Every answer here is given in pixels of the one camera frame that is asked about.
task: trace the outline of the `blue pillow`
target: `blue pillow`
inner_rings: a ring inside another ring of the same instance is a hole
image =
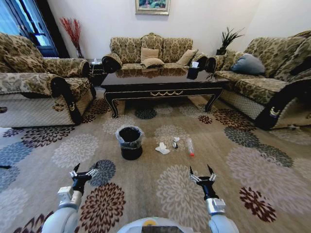
[[[244,54],[230,67],[230,70],[240,74],[264,74],[265,67],[261,60],[251,54]]]

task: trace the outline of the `vase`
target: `vase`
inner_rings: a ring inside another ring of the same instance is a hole
[[[227,50],[224,49],[218,49],[216,52],[216,55],[224,55],[227,52]]]
[[[78,58],[84,58],[84,56],[82,55],[80,46],[76,47],[76,49],[77,49],[77,56],[78,56]]]

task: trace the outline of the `floral sofa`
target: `floral sofa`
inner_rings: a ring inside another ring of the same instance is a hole
[[[286,38],[260,37],[244,52],[228,50],[209,58],[207,70],[230,80],[221,95],[263,129],[311,124],[311,33]],[[258,57],[264,75],[230,71],[244,53]]]
[[[23,36],[0,33],[0,127],[80,124],[95,98],[84,59],[44,59]]]
[[[159,59],[165,65],[163,68],[184,68],[176,62],[187,51],[192,49],[193,41],[190,38],[163,38],[154,33],[149,33],[141,38],[113,37],[110,40],[111,53],[102,59],[104,71],[113,73],[118,69],[145,69],[140,64],[141,48],[159,49]],[[190,61],[199,62],[199,67],[204,68],[207,56],[197,52]]]

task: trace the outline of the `potted plant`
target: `potted plant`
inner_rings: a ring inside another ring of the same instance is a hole
[[[238,37],[241,37],[243,35],[239,35],[239,33],[243,30],[244,28],[236,31],[236,32],[233,32],[234,29],[229,29],[229,27],[227,27],[227,31],[226,32],[222,32],[222,41],[223,41],[223,44],[222,46],[220,47],[220,49],[217,50],[217,53],[216,55],[224,55],[225,52],[227,51],[227,47],[228,45],[231,44],[231,42],[238,38]]]

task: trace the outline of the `red dried branches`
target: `red dried branches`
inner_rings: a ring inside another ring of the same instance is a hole
[[[77,50],[80,50],[80,33],[81,33],[81,26],[80,22],[76,20],[75,18],[60,18],[60,21],[65,28],[66,32],[71,38],[71,41],[73,42],[73,45],[76,47]]]

